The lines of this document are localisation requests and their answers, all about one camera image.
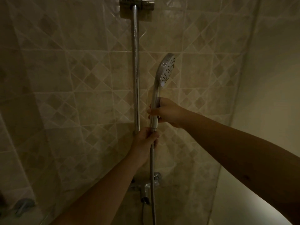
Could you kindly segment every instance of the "shower head nozzle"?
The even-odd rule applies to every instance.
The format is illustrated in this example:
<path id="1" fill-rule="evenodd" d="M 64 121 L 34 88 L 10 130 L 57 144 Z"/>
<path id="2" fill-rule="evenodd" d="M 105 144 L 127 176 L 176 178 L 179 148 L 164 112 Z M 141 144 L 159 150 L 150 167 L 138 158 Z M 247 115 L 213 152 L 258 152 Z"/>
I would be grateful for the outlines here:
<path id="1" fill-rule="evenodd" d="M 161 61 L 155 76 L 156 80 L 159 81 L 160 86 L 163 87 L 169 79 L 171 72 L 174 69 L 174 64 L 175 55 L 172 53 L 168 53 Z"/>

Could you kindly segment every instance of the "tiled wall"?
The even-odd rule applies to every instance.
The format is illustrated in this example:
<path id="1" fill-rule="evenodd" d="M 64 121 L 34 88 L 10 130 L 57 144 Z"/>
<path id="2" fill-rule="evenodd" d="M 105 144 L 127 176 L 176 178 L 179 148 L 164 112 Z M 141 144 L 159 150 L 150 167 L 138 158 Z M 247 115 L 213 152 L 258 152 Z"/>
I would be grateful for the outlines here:
<path id="1" fill-rule="evenodd" d="M 153 12 L 140 14 L 142 126 L 148 124 L 145 110 L 155 72 L 167 52 L 175 54 L 176 64 L 161 96 L 229 123 L 256 2 L 156 0 Z M 24 137 L 43 138 L 46 133 L 49 148 L 44 145 L 46 149 L 40 152 L 47 152 L 40 157 L 45 161 L 42 170 L 48 166 L 54 171 L 55 166 L 64 190 L 89 185 L 124 157 L 132 141 L 130 13 L 120 16 L 118 0 L 7 3 L 41 119 L 34 119 L 33 132 L 13 140 L 23 145 L 22 150 Z M 26 99 L 32 101 L 32 94 Z M 19 121 L 27 120 L 27 115 Z M 157 220 L 206 224 L 220 166 L 183 130 L 167 124 L 159 130 L 155 164 L 163 185 L 156 191 Z M 49 153 L 54 162 L 48 159 Z M 27 156 L 24 167 L 34 164 Z M 148 164 L 138 175 L 148 176 Z M 38 172 L 28 178 L 37 176 Z M 116 224 L 140 223 L 138 198 L 135 193 L 126 195 Z"/>
<path id="2" fill-rule="evenodd" d="M 6 0 L 0 8 L 0 191 L 9 208 L 34 199 L 42 218 L 60 195 L 60 180 Z"/>

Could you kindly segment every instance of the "bathroom wall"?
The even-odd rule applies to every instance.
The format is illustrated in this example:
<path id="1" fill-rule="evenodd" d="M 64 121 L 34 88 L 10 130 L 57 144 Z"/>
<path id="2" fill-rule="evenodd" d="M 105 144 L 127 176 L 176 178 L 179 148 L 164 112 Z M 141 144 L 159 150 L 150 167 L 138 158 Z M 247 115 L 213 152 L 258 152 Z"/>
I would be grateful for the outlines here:
<path id="1" fill-rule="evenodd" d="M 8 208 L 34 199 L 40 220 L 60 195 L 60 180 L 6 0 L 0 8 L 0 191 Z"/>
<path id="2" fill-rule="evenodd" d="M 77 197 L 77 190 L 88 188 L 126 155 L 132 141 L 130 12 L 120 13 L 118 0 L 7 3 L 40 113 L 34 133 L 45 129 L 54 158 L 48 166 L 58 170 L 63 191 Z M 148 125 L 145 110 L 167 52 L 175 54 L 176 64 L 161 96 L 228 124 L 255 3 L 156 0 L 153 12 L 140 13 L 142 126 Z M 220 165 L 183 130 L 161 124 L 159 131 L 158 223 L 206 224 Z M 148 178 L 148 165 L 136 178 Z M 140 224 L 140 215 L 139 194 L 128 193 L 114 223 Z"/>
<path id="3" fill-rule="evenodd" d="M 262 0 L 231 126 L 300 156 L 300 0 Z M 221 168 L 215 225 L 289 225 L 281 213 Z"/>

